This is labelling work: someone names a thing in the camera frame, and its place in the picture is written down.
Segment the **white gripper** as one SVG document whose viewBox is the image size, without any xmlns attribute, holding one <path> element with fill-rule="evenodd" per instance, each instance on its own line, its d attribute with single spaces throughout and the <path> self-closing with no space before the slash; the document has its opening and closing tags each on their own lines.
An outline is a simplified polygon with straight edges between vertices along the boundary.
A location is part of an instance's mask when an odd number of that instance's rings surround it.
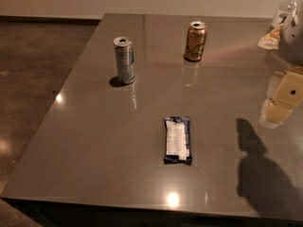
<svg viewBox="0 0 303 227">
<path fill-rule="evenodd" d="M 284 24 L 272 29 L 258 41 L 267 50 L 278 49 L 289 63 L 303 65 L 303 13 L 288 17 Z M 295 67 L 272 75 L 264 100 L 259 124 L 267 129 L 281 125 L 303 102 L 303 67 Z"/>
</svg>

